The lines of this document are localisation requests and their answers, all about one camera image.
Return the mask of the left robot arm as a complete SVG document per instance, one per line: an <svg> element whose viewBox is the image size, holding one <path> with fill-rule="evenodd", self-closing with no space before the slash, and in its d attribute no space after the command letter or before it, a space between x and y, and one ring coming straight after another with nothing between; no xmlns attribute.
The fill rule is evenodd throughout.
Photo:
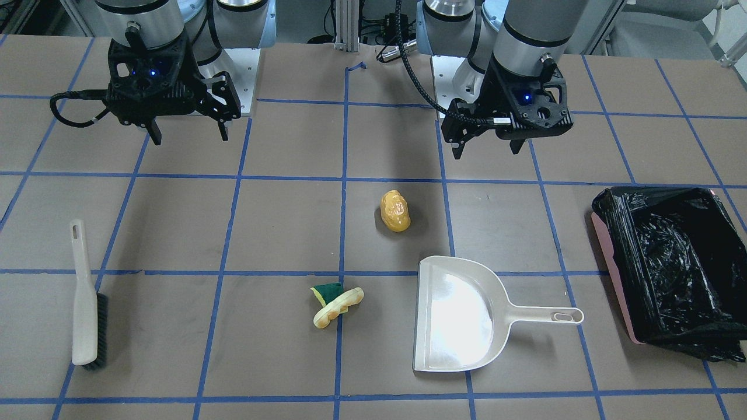
<svg viewBox="0 0 747 420"><path fill-rule="evenodd" d="M432 56L441 133L460 159L486 131L517 154L572 128L558 68L585 1L419 1L416 41Z"/></svg>

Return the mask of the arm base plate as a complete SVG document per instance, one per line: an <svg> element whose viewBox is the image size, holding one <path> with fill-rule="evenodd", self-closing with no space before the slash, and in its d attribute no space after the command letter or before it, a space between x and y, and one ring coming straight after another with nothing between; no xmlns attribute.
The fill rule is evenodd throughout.
<svg viewBox="0 0 747 420"><path fill-rule="evenodd" d="M200 65L200 72L205 77L221 71L229 72L240 101L243 117L253 114L254 94L260 68L262 50L255 48L230 48L222 50L213 61Z"/></svg>
<svg viewBox="0 0 747 420"><path fill-rule="evenodd" d="M454 82L454 76L459 67L464 63L464 57L451 57L435 55L431 57L431 66L433 74L433 87L435 91L434 99L438 104L447 109L455 98L463 99L470 102L469 95L459 83Z"/></svg>

